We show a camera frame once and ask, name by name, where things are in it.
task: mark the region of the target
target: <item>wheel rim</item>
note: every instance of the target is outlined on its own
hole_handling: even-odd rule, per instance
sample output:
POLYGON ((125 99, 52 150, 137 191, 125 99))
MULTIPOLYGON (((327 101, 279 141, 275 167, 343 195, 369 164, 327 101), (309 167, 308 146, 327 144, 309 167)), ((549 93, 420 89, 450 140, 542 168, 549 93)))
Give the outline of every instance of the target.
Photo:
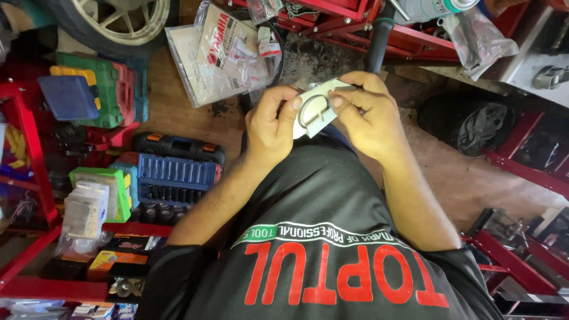
POLYGON ((97 32, 129 46, 140 46, 156 38, 170 12, 170 0, 98 0, 98 12, 107 14, 97 14, 94 18, 93 13, 85 9, 94 0, 71 1, 97 32))

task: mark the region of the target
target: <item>black t-shirt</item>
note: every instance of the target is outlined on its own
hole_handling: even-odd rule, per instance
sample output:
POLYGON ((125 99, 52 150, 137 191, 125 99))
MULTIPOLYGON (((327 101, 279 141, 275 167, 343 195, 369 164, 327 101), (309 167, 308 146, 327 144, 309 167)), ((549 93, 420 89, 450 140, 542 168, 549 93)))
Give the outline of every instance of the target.
POLYGON ((465 249, 418 252, 397 237, 376 182, 317 136, 240 211, 220 253, 166 247, 137 319, 501 319, 465 249))

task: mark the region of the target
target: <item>person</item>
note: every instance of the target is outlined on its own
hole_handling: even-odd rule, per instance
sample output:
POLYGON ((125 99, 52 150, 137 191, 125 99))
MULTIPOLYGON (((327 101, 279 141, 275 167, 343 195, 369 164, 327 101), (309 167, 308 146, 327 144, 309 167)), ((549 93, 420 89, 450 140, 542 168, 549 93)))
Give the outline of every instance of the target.
POLYGON ((347 141, 293 141, 298 90, 267 89, 243 156, 173 228, 137 319, 502 319, 383 82, 340 80, 362 88, 330 100, 385 195, 347 141))

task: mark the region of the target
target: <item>orange box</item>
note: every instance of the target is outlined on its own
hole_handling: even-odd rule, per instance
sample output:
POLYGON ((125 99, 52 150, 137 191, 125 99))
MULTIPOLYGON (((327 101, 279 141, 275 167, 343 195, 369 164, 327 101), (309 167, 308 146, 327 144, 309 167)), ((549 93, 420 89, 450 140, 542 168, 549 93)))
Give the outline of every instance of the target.
POLYGON ((107 273, 115 262, 145 264, 146 260, 148 260, 147 256, 103 250, 99 252, 98 256, 89 267, 89 270, 87 270, 87 280, 106 281, 107 273))

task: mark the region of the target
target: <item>black handle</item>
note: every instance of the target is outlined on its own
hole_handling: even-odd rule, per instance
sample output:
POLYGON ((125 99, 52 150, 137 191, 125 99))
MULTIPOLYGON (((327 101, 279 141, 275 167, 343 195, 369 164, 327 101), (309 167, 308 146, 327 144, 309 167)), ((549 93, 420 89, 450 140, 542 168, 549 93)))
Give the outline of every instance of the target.
POLYGON ((377 14, 377 17, 372 22, 372 39, 366 57, 365 70, 367 72, 379 73, 381 71, 381 64, 384 62, 389 32, 391 32, 395 26, 395 21, 393 21, 394 16, 395 8, 391 3, 386 2, 384 9, 377 14))

